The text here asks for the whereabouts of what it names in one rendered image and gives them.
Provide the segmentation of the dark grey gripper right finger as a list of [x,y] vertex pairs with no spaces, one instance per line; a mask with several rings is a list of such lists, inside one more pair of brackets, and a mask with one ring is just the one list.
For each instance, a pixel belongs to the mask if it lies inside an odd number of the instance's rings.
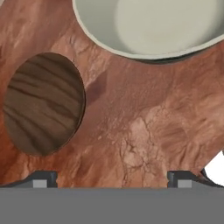
[[192,181],[200,183],[205,186],[219,187],[221,185],[215,184],[207,175],[204,170],[201,171],[200,176],[194,175],[190,171],[168,171],[167,172],[168,187],[179,188],[179,182]]

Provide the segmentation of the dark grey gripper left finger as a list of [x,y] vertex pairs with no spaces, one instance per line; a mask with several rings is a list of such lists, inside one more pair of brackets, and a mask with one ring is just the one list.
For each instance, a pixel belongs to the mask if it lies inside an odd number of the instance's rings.
[[2,188],[57,188],[56,171],[34,171],[28,177],[2,185]]

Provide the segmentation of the brown wooden bowl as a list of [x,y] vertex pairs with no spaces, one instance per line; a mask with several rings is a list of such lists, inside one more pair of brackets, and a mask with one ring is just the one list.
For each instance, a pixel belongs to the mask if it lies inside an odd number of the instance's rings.
[[23,153],[59,151],[81,125],[86,93],[80,71],[66,56],[42,52],[21,64],[3,101],[6,130]]

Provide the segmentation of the large pale grey bowl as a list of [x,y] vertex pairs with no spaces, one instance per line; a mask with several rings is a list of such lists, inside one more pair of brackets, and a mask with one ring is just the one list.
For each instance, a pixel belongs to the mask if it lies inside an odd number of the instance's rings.
[[224,0],[72,0],[83,32],[132,60],[172,60],[224,40]]

